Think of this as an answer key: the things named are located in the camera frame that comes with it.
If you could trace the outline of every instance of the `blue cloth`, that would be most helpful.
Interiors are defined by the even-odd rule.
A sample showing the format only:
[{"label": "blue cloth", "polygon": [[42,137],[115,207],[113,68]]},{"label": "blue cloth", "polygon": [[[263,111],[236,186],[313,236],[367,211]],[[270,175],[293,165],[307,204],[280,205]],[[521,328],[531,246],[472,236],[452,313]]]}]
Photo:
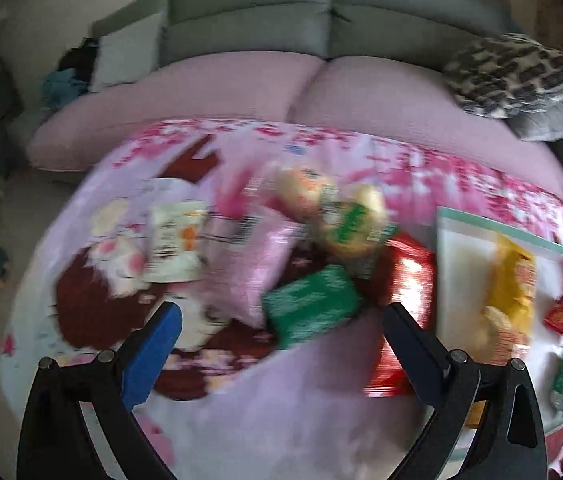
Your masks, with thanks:
[{"label": "blue cloth", "polygon": [[51,72],[42,83],[44,104],[55,111],[87,91],[88,84],[75,77],[74,68]]}]

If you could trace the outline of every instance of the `sofa backrest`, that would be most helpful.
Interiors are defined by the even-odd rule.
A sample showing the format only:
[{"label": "sofa backrest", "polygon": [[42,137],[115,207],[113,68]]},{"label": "sofa backrest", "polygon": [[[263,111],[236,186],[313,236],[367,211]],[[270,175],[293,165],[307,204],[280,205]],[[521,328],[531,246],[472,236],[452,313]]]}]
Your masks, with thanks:
[{"label": "sofa backrest", "polygon": [[507,0],[137,0],[95,22],[92,34],[164,9],[160,66],[203,54],[276,50],[322,59],[385,57],[441,70],[476,36],[519,32]]}]

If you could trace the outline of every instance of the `metal screw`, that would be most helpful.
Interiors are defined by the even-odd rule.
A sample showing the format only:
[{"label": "metal screw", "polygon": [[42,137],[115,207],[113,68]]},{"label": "metal screw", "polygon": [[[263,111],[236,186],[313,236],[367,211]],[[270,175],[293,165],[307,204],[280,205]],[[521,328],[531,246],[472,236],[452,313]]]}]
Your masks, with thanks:
[{"label": "metal screw", "polygon": [[115,352],[112,350],[103,350],[97,354],[97,360],[100,363],[109,363],[114,359],[114,357]]},{"label": "metal screw", "polygon": [[53,362],[50,357],[42,357],[37,365],[40,367],[40,370],[50,370]]},{"label": "metal screw", "polygon": [[513,366],[513,368],[515,368],[515,370],[520,372],[526,369],[526,364],[524,363],[524,361],[517,359],[516,357],[511,359],[511,365]]},{"label": "metal screw", "polygon": [[450,357],[456,363],[465,363],[468,361],[468,354],[463,350],[453,350],[450,352]]}]

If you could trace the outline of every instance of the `green package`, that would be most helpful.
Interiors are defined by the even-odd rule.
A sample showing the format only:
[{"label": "green package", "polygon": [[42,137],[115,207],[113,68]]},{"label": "green package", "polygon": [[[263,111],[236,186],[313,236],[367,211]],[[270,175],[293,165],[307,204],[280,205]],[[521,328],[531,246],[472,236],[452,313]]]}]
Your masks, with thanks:
[{"label": "green package", "polygon": [[359,295],[344,268],[330,265],[264,294],[262,305],[286,350],[350,319]]}]

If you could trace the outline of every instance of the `patterned pillow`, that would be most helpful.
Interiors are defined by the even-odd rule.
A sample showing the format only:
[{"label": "patterned pillow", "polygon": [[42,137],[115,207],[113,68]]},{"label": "patterned pillow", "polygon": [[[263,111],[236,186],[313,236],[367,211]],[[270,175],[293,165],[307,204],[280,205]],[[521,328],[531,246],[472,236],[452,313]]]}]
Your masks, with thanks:
[{"label": "patterned pillow", "polygon": [[444,75],[469,114],[508,119],[563,101],[563,52],[522,34],[475,41],[455,54]]}]

